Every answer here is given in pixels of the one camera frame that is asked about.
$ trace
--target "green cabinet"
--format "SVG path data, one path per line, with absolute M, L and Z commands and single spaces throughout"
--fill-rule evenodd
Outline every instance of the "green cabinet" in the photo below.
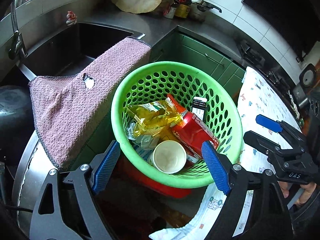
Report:
M 173 33 L 152 48 L 150 62 L 176 61 L 212 76 L 237 102 L 244 69 L 215 49 L 181 33 Z

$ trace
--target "blue gripper pad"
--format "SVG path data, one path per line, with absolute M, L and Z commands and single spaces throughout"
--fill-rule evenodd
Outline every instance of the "blue gripper pad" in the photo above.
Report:
M 119 156 L 120 144 L 117 141 L 114 141 L 113 145 L 109 148 L 107 154 L 94 173 L 92 190 L 95 194 L 98 194 L 100 191 L 106 188 Z
M 282 132 L 282 127 L 279 123 L 277 123 L 276 121 L 273 121 L 268 117 L 265 117 L 262 114 L 257 115 L 256 123 L 262 125 L 265 128 L 268 128 L 273 132 Z
M 202 144 L 201 152 L 218 190 L 227 195 L 231 191 L 228 182 L 228 173 L 219 161 L 217 151 L 213 148 L 210 142 L 205 141 Z

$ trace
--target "human hand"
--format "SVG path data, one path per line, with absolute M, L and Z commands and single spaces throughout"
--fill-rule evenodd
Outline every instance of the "human hand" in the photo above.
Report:
M 287 198 L 289 196 L 288 183 L 282 181 L 278 181 L 278 183 L 280 185 L 284 198 Z M 314 182 L 311 182 L 308 185 L 300 185 L 300 187 L 304 188 L 305 191 L 294 204 L 298 207 L 301 207 L 304 203 L 306 203 L 316 189 L 316 186 L 317 185 Z

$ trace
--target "small figurine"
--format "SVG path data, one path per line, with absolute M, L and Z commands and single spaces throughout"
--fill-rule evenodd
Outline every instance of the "small figurine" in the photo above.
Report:
M 68 11 L 66 24 L 71 26 L 77 23 L 77 16 L 72 12 Z

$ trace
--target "red soda can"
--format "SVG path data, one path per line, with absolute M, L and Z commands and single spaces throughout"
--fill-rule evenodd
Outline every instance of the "red soda can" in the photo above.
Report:
M 218 148 L 219 139 L 196 114 L 184 111 L 182 117 L 183 121 L 171 129 L 173 134 L 195 154 L 195 157 L 203 159 L 201 147 L 205 141 L 210 141 L 215 149 Z

